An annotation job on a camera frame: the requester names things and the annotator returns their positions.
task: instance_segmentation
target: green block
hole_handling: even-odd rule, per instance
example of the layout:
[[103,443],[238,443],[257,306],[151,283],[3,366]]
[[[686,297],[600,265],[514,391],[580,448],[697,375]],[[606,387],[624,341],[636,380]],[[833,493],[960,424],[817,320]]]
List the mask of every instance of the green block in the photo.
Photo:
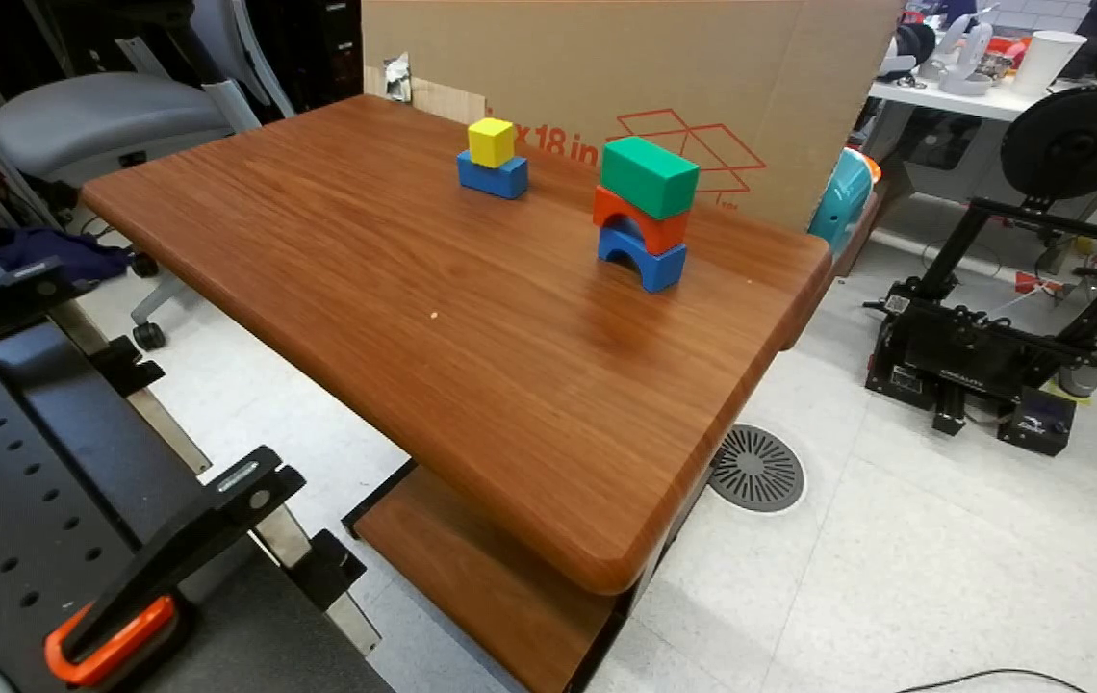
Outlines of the green block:
[[670,221],[693,210],[700,170],[651,139],[611,139],[596,178],[651,221]]

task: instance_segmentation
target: red block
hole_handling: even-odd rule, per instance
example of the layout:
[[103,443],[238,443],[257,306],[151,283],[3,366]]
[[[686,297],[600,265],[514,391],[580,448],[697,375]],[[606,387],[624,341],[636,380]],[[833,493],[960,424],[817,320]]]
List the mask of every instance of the red block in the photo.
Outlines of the red block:
[[596,185],[593,189],[593,224],[610,229],[610,224],[619,224],[619,221],[638,237],[638,244],[651,256],[670,256],[673,246],[686,244],[686,231],[690,231],[690,211],[670,217],[670,221],[651,221],[638,210],[632,210],[624,197],[615,197],[606,185]]

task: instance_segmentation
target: floor drain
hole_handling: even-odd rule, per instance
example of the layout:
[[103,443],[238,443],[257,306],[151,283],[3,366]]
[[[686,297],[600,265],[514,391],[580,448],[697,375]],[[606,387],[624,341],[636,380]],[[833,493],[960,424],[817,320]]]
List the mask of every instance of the floor drain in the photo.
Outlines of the floor drain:
[[782,512],[805,496],[805,466],[782,439],[737,424],[714,460],[707,484],[740,510]]

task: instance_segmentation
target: wooden table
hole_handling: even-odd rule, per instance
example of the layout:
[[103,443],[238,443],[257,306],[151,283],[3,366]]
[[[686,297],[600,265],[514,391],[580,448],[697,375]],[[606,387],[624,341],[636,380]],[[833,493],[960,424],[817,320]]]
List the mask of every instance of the wooden table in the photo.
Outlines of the wooden table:
[[493,202],[457,189],[462,148],[358,95],[84,202],[580,593],[628,593],[829,251],[697,210],[651,297],[596,262],[593,170],[533,157],[533,193]]

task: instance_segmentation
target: yellow block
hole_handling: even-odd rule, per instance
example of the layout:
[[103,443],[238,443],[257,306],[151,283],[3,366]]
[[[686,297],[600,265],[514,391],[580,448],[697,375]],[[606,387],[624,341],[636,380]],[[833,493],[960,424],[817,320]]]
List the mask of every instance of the yellow block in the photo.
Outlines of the yellow block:
[[501,170],[515,154],[515,129],[510,121],[469,124],[469,163]]

